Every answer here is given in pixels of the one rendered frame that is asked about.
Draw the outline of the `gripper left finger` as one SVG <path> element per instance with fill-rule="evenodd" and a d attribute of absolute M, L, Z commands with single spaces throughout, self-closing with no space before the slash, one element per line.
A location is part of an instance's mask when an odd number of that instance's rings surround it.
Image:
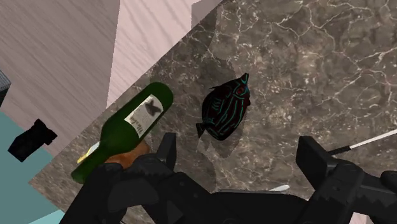
<path fill-rule="evenodd" d="M 95 168 L 60 224 L 120 224 L 127 209 L 143 206 L 155 224 L 196 224 L 156 185 L 173 174 L 176 134 L 164 134 L 156 153 L 137 157 L 128 169 L 119 163 Z"/>

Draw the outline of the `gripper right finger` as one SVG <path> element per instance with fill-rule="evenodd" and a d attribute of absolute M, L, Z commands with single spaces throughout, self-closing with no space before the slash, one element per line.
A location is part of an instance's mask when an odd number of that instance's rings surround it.
<path fill-rule="evenodd" d="M 375 177 L 326 151 L 313 137 L 300 136 L 296 164 L 315 189 L 294 224 L 349 224 L 353 213 L 374 224 L 397 224 L 397 171 Z"/>

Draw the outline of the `brown round object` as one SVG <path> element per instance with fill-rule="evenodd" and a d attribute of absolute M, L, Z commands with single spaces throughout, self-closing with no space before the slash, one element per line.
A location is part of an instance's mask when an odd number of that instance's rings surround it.
<path fill-rule="evenodd" d="M 126 153 L 113 155 L 106 160 L 106 163 L 117 163 L 120 164 L 123 169 L 127 169 L 132 165 L 134 160 L 144 154 L 148 154 L 151 151 L 151 147 L 142 140 L 133 150 Z"/>

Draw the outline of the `white stick with black tip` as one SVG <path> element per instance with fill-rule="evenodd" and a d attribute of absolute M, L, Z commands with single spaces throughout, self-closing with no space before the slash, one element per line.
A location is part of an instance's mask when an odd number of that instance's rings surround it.
<path fill-rule="evenodd" d="M 359 146 L 363 146 L 363 145 L 365 145 L 365 144 L 372 143 L 372 142 L 374 142 L 374 141 L 377 141 L 377 140 L 380 140 L 380 139 L 383 139 L 383 138 L 385 138 L 385 137 L 389 137 L 389 136 L 392 136 L 392 135 L 395 135 L 395 134 L 397 134 L 397 129 L 391 130 L 391 131 L 389 131 L 389 132 L 386 132 L 386 133 L 384 133 L 384 134 L 375 136 L 375 137 L 373 137 L 373 138 L 367 139 L 367 140 L 365 140 L 365 141 L 362 141 L 362 142 L 360 142 L 360 143 L 356 143 L 356 144 L 351 145 L 351 146 L 343 146 L 343 147 L 341 147 L 341 148 L 337 148 L 337 149 L 331 150 L 331 151 L 329 151 L 328 153 L 329 153 L 330 155 L 337 155 L 337 154 L 340 154 L 340 153 L 343 153 L 343 152 L 350 151 L 350 150 L 352 150 L 352 149 L 354 149 L 354 148 L 357 148 L 357 147 L 359 147 Z"/>

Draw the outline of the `yellow and white utensil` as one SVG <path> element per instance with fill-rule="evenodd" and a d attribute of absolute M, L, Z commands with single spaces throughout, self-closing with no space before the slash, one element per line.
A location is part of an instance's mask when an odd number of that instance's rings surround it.
<path fill-rule="evenodd" d="M 99 141 L 96 142 L 95 144 L 93 144 L 91 147 L 89 147 L 89 149 L 77 160 L 77 163 L 81 163 L 82 161 L 84 161 L 84 159 L 86 159 L 88 156 L 90 156 L 99 146 Z"/>

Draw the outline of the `green wine bottle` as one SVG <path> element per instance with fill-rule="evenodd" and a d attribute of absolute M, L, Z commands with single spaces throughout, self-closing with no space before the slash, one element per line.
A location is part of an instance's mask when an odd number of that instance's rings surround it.
<path fill-rule="evenodd" d="M 71 172 L 72 179 L 83 184 L 109 157 L 133 150 L 170 108 L 173 99 L 166 84 L 150 83 L 105 121 L 98 148 Z"/>

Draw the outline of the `black blocky object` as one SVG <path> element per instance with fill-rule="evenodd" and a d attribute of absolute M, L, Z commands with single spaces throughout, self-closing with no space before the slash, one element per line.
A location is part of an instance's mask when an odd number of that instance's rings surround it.
<path fill-rule="evenodd" d="M 17 160 L 23 162 L 42 145 L 50 145 L 57 137 L 53 130 L 49 129 L 40 119 L 33 126 L 17 136 L 8 148 Z"/>

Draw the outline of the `black fish figure teal lines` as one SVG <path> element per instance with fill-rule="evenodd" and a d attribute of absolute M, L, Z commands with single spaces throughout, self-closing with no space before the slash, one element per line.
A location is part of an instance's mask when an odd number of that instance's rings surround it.
<path fill-rule="evenodd" d="M 202 121 L 196 123 L 197 135 L 208 132 L 213 138 L 224 141 L 239 126 L 251 105 L 248 87 L 249 74 L 212 87 L 202 103 Z"/>

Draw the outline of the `grey block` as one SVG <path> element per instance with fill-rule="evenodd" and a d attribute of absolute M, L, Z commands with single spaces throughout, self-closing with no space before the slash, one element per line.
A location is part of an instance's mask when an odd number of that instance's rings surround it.
<path fill-rule="evenodd" d="M 0 107 L 6 97 L 6 94 L 11 86 L 11 81 L 8 77 L 0 70 Z"/>

